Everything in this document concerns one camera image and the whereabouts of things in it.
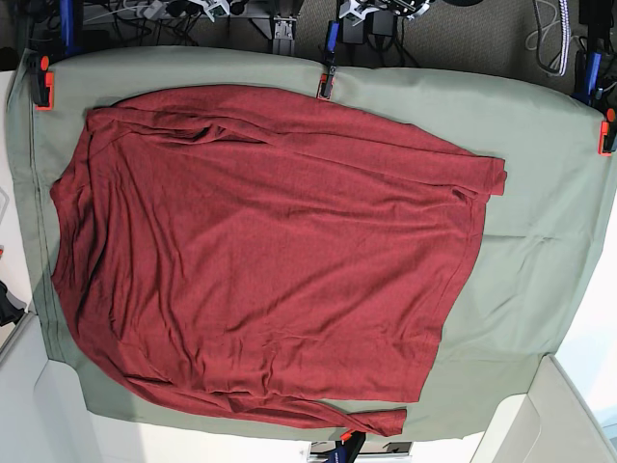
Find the red long-sleeve T-shirt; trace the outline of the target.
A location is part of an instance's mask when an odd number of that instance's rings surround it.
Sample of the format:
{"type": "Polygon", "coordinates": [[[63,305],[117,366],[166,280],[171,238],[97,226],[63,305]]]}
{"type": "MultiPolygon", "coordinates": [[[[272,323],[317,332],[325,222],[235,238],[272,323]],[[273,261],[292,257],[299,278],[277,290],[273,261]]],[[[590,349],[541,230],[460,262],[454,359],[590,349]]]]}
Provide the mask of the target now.
{"type": "Polygon", "coordinates": [[[502,159],[279,89],[88,111],[50,195],[79,349],[155,404],[402,431],[479,254],[502,159]]]}

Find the orange black clamp top middle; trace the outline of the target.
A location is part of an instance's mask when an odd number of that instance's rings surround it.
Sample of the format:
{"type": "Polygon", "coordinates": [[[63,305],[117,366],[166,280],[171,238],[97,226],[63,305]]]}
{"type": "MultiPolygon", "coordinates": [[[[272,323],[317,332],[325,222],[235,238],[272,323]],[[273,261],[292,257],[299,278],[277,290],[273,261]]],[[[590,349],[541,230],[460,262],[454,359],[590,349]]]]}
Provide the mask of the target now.
{"type": "Polygon", "coordinates": [[[338,28],[339,24],[336,20],[329,22],[324,44],[324,72],[321,75],[316,95],[319,99],[323,100],[329,100],[332,95],[336,72],[335,46],[338,28]]]}

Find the orange black clamp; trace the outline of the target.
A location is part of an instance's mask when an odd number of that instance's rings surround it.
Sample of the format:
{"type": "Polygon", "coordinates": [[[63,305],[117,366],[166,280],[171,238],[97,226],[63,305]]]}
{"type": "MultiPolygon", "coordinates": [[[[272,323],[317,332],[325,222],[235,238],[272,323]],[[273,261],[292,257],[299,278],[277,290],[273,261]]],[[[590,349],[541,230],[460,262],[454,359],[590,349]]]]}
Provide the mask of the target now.
{"type": "Polygon", "coordinates": [[[28,61],[31,99],[39,111],[54,107],[54,73],[50,70],[49,57],[34,54],[28,61]]]}
{"type": "Polygon", "coordinates": [[[335,442],[328,461],[331,463],[354,463],[365,443],[366,434],[361,431],[347,431],[335,442]]]}
{"type": "Polygon", "coordinates": [[[324,44],[324,72],[321,75],[316,95],[319,99],[323,100],[329,100],[332,95],[336,72],[335,46],[338,28],[339,24],[336,20],[329,22],[324,44]]]}
{"type": "Polygon", "coordinates": [[[616,110],[609,108],[600,125],[600,137],[598,143],[598,154],[601,156],[611,156],[616,151],[617,121],[616,110]]]}

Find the black power adapter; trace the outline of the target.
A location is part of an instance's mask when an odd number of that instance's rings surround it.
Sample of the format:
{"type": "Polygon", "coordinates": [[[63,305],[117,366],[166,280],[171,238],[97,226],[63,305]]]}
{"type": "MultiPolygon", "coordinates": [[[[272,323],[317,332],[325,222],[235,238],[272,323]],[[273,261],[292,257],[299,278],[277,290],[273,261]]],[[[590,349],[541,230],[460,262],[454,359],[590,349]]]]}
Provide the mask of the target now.
{"type": "Polygon", "coordinates": [[[395,16],[391,12],[379,11],[369,14],[357,25],[352,20],[342,20],[338,41],[345,44],[360,45],[367,43],[369,36],[391,38],[394,35],[395,16]]]}

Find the orange black clamp bottom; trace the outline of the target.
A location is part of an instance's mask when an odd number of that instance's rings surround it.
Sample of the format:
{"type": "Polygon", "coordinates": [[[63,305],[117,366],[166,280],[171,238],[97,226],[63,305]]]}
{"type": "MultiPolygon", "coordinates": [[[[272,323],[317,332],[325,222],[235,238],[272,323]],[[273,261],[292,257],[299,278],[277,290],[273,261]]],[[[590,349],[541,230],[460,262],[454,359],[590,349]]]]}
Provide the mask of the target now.
{"type": "Polygon", "coordinates": [[[335,442],[328,461],[331,463],[354,463],[365,443],[366,434],[361,431],[347,431],[335,442]]]}

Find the green table cloth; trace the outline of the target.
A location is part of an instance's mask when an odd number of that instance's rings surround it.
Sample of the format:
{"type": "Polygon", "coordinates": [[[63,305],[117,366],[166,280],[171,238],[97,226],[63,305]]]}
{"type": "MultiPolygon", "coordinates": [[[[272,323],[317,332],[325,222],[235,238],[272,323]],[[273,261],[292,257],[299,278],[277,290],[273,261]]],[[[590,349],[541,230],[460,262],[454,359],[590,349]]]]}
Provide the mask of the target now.
{"type": "MultiPolygon", "coordinates": [[[[321,66],[246,51],[156,46],[81,55],[52,69],[53,109],[33,107],[20,70],[6,115],[14,203],[48,358],[73,368],[87,409],[99,416],[247,437],[331,438],[329,428],[199,417],[138,398],[79,351],[51,283],[59,226],[49,191],[72,157],[88,109],[194,85],[312,96],[321,66]]],[[[401,439],[484,430],[499,403],[525,393],[541,358],[558,349],[602,253],[616,161],[597,150],[601,114],[545,87],[427,68],[340,68],[332,100],[505,162],[504,194],[488,203],[479,257],[445,322],[421,397],[407,405],[401,439]]]]}

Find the white power strip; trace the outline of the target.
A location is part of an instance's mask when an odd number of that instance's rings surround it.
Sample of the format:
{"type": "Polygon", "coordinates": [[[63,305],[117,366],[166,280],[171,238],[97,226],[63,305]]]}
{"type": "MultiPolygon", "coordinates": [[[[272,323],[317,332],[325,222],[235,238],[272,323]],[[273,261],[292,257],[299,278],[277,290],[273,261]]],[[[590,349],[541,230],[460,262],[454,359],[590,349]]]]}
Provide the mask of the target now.
{"type": "Polygon", "coordinates": [[[117,12],[132,14],[136,18],[156,20],[165,12],[167,4],[163,1],[122,1],[116,8],[117,12]]]}

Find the orange black clamp top left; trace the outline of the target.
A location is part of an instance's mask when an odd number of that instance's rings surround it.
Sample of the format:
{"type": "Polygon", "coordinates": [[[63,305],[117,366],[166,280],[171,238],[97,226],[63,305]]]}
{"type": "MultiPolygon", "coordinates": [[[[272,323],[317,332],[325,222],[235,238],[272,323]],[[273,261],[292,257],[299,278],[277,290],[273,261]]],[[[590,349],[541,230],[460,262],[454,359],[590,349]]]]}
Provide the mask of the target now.
{"type": "Polygon", "coordinates": [[[54,73],[50,70],[49,57],[34,54],[28,61],[31,99],[39,111],[54,107],[54,73]]]}

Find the orange black clamp top right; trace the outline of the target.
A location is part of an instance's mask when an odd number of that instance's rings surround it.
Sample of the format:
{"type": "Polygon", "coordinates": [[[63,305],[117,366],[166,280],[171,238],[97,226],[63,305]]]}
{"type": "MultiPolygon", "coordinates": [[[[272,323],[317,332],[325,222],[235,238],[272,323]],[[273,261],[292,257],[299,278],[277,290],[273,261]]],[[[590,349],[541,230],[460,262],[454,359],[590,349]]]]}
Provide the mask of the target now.
{"type": "Polygon", "coordinates": [[[616,151],[617,121],[616,110],[609,108],[600,125],[600,137],[598,143],[598,154],[601,156],[611,156],[616,151]]]}

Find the black object left edge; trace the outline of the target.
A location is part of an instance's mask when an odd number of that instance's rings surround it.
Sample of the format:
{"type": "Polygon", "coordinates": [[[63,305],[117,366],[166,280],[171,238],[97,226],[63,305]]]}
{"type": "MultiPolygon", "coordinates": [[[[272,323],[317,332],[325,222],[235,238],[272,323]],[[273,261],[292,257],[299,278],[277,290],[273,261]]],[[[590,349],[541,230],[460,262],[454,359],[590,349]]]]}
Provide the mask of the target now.
{"type": "Polygon", "coordinates": [[[0,326],[4,327],[10,323],[17,324],[25,315],[24,309],[15,306],[8,297],[7,286],[0,282],[0,326]]]}

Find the metal table leg bracket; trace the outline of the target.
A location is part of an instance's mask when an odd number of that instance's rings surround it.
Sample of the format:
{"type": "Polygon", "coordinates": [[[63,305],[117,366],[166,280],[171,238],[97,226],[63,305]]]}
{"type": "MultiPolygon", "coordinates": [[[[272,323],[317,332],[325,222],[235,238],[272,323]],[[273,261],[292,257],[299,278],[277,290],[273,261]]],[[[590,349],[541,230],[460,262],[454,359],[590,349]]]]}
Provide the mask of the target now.
{"type": "Polygon", "coordinates": [[[295,54],[296,18],[293,16],[275,17],[272,25],[272,53],[281,56],[293,56],[295,54]]]}

